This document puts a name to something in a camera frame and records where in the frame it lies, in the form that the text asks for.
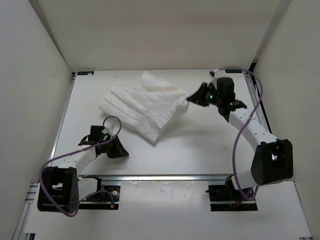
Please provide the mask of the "white pleated skirt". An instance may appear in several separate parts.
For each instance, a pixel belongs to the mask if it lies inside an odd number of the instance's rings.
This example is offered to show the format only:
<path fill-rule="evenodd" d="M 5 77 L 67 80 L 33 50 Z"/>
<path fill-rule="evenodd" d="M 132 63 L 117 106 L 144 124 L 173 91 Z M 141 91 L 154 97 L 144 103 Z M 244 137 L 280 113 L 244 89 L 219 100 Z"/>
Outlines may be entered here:
<path fill-rule="evenodd" d="M 144 90 L 112 86 L 98 109 L 118 117 L 125 127 L 154 145 L 166 128 L 188 111 L 188 93 L 148 71 L 142 74 L 140 84 Z"/>

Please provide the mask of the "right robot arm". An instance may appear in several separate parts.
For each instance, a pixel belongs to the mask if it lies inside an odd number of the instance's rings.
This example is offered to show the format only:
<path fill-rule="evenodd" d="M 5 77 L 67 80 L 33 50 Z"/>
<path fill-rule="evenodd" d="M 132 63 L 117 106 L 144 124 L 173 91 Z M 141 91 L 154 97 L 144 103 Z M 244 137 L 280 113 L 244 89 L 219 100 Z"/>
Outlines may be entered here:
<path fill-rule="evenodd" d="M 244 137 L 252 147 L 254 156 L 251 166 L 242 173 L 236 170 L 237 147 L 233 147 L 233 174 L 225 182 L 224 188 L 224 193 L 230 200 L 236 200 L 241 195 L 246 200 L 251 200 L 252 197 L 246 190 L 281 183 L 293 177 L 293 145 L 288 139 L 277 138 L 254 119 L 247 106 L 236 99 L 234 88 L 233 80 L 223 77 L 216 84 L 202 83 L 186 100 L 202 107 L 216 106 L 218 113 L 238 130 L 235 141 Z"/>

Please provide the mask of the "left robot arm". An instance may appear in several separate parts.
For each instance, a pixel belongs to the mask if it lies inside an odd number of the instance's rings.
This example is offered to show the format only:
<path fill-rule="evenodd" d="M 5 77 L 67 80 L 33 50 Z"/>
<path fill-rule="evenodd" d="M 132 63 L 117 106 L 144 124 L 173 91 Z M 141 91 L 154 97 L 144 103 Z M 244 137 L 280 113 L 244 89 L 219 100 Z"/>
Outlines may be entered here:
<path fill-rule="evenodd" d="M 101 177 L 79 174 L 98 156 L 109 159 L 129 156 L 118 136 L 103 133 L 100 138 L 86 135 L 78 144 L 75 154 L 66 156 L 58 166 L 46 166 L 40 171 L 37 209 L 41 212 L 61 212 L 74 217 L 81 202 L 107 198 L 114 209 L 114 191 L 103 184 Z"/>

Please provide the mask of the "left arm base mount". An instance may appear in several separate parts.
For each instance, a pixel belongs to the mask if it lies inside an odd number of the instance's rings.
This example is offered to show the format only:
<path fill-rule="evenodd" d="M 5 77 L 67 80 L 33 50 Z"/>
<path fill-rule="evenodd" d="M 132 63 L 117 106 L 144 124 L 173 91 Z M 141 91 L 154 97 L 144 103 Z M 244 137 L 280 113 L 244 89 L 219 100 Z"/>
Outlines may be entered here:
<path fill-rule="evenodd" d="M 100 176 L 78 178 L 80 210 L 118 210 L 121 183 L 105 180 Z"/>

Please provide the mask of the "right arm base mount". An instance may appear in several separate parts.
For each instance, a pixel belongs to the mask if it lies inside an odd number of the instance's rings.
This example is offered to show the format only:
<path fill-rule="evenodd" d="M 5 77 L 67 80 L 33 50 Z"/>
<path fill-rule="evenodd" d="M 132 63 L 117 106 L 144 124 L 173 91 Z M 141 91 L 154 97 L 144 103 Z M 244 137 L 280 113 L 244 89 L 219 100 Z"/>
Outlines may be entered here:
<path fill-rule="evenodd" d="M 211 212 L 254 212 L 258 211 L 256 201 L 247 201 L 227 179 L 222 185 L 211 184 L 205 191 L 209 194 Z"/>

